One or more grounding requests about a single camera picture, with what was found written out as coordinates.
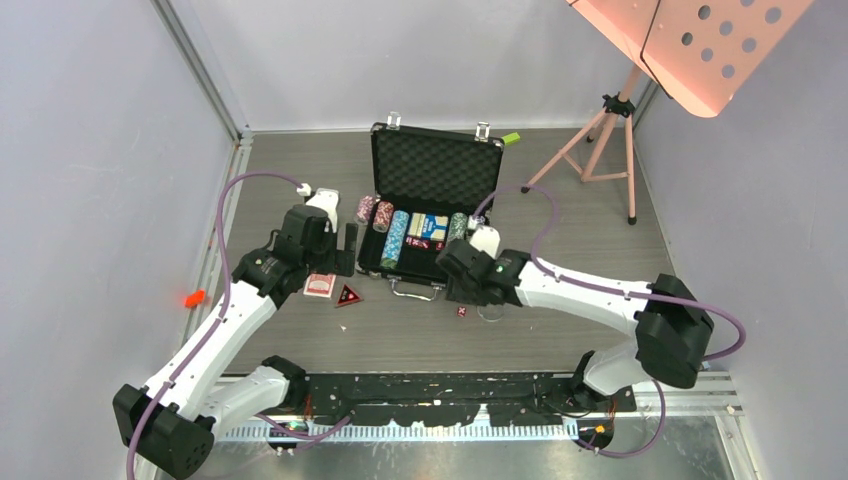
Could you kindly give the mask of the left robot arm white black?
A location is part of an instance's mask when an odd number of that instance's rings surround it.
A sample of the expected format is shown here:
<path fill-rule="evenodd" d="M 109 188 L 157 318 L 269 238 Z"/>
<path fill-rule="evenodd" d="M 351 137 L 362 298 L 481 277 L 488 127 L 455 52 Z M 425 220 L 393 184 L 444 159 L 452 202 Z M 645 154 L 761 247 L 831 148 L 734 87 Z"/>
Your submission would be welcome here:
<path fill-rule="evenodd" d="M 340 250 L 338 194 L 320 189 L 292 207 L 266 246 L 246 254 L 224 295 L 186 344 L 143 387 L 122 386 L 113 408 L 128 448 L 126 475 L 143 457 L 174 479 L 186 479 L 215 440 L 270 408 L 293 414 L 309 395 L 305 371 L 271 356 L 251 374 L 217 389 L 216 382 L 256 330 L 314 272 L 353 272 L 353 250 Z"/>

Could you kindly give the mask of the light blue chip row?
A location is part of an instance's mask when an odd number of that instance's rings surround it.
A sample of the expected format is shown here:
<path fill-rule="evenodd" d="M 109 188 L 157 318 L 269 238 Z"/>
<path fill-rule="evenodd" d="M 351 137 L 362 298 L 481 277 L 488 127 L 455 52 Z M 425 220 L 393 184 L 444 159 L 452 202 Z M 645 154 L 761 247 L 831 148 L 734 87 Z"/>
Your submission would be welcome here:
<path fill-rule="evenodd" d="M 393 213 L 380 258 L 379 265 L 382 268 L 394 269 L 397 267 L 409 221 L 409 213 L 402 210 L 396 210 Z"/>

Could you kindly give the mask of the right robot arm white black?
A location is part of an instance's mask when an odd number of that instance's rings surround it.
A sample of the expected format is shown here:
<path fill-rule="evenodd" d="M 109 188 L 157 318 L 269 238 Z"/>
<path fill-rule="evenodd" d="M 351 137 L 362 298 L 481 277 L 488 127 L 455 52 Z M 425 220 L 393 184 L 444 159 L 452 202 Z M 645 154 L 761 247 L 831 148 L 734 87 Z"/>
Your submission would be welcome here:
<path fill-rule="evenodd" d="M 492 257 L 467 240 L 449 243 L 436 264 L 479 305 L 557 310 L 625 334 L 624 342 L 581 357 L 568 389 L 584 410 L 596 410 L 613 394 L 642 381 L 678 389 L 696 383 L 714 322 L 675 276 L 619 281 L 558 267 L 518 250 Z"/>

